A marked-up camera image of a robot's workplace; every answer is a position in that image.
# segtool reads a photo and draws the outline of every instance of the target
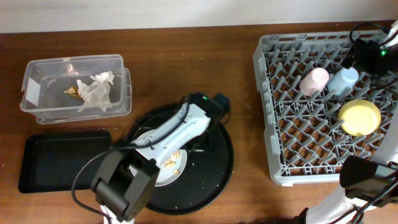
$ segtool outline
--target black tray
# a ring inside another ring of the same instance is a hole
[[[70,190],[79,170],[112,143],[107,131],[38,134],[25,145],[18,189],[21,193]],[[89,189],[102,159],[82,173],[76,189]]]
[[[139,119],[126,136],[127,141],[158,128],[174,115],[177,105],[157,108]],[[220,125],[209,136],[211,150],[188,153],[181,176],[169,185],[155,187],[147,208],[168,215],[195,212],[214,201],[231,177],[234,152],[228,132]]]

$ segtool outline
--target white plate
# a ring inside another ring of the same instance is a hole
[[[154,131],[155,130],[147,131],[144,134],[141,134],[137,139],[142,139],[142,138],[152,134]],[[180,159],[177,159],[175,161],[175,165],[173,167],[166,168],[166,167],[162,166],[160,168],[159,175],[157,176],[157,179],[156,179],[155,187],[161,187],[161,186],[165,186],[167,184],[171,184],[173,181],[177,180],[177,178],[180,177],[180,175],[184,171],[184,168],[187,165],[188,155],[187,155],[186,150],[179,149],[178,151],[180,153]],[[135,176],[137,174],[137,170],[132,165],[130,165],[129,168],[130,168],[130,171],[133,174],[133,176]],[[178,174],[175,175],[173,173],[173,170],[178,170]]]

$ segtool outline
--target light blue cup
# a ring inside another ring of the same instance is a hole
[[[354,86],[354,84],[358,80],[358,77],[359,75],[355,68],[342,68],[330,80],[326,87],[328,87],[330,91],[336,90],[335,95],[342,96],[346,92],[346,90]]]

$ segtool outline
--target pink cup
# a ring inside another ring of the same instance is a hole
[[[314,68],[300,82],[300,90],[306,96],[311,96],[317,90],[323,90],[329,80],[329,73],[323,68]]]

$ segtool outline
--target white wall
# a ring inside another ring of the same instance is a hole
[[[398,0],[0,0],[0,32],[398,19]]]

